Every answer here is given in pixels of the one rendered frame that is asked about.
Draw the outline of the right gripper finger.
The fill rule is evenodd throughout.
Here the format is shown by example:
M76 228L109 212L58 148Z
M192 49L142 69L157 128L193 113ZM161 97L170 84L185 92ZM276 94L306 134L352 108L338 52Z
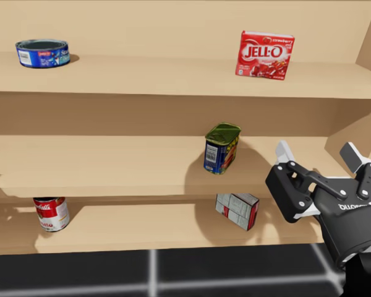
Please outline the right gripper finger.
M346 142L339 154L359 185L357 195L361 199L371 196L371 159L364 157L352 142Z
M295 223L302 217L320 215L313 202L318 189L339 200L348 197L332 179L298 164L285 140L279 141L275 154L276 163L265 183L287 222Z

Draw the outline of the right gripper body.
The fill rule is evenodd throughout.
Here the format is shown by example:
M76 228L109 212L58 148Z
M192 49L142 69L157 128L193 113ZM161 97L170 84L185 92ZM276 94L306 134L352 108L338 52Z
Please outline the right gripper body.
M359 182L335 178L317 185L312 198L324 243L338 268L359 253L371 254L371 190L361 199Z

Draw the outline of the red and white carton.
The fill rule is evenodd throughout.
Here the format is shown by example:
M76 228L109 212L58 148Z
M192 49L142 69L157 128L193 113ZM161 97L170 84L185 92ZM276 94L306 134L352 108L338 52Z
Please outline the red and white carton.
M217 212L224 215L230 221L249 231L255 224L259 199L248 193L217 194Z

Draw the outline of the green and blue rectangular can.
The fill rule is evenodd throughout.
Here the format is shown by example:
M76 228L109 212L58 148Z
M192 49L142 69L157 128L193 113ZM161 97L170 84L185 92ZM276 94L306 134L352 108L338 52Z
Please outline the green and blue rectangular can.
M241 128L230 123L219 123L205 136L203 167L213 174L224 174L236 158Z

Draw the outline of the pale wooden shelf unit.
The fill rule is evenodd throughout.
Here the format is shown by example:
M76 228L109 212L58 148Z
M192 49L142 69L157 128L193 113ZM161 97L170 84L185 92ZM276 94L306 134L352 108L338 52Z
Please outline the pale wooden shelf unit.
M243 31L295 38L284 80L235 74ZM15 44L66 41L70 63L20 64ZM205 136L241 128L224 174ZM0 255L318 243L265 186L280 140L346 176L371 158L371 0L0 0ZM245 231L217 194L259 199ZM65 197L42 229L34 197Z

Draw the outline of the red and white can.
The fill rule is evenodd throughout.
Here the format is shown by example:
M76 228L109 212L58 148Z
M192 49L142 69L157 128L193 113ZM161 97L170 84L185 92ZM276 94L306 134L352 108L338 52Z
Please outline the red and white can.
M43 230L57 232L69 224L70 215L65 197L34 197L33 203Z

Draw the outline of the blue flat can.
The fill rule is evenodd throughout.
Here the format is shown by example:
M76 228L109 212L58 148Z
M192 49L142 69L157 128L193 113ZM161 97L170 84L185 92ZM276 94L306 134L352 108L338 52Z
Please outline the blue flat can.
M47 69L70 63L69 45L66 41L34 39L15 44L20 64L24 67Z

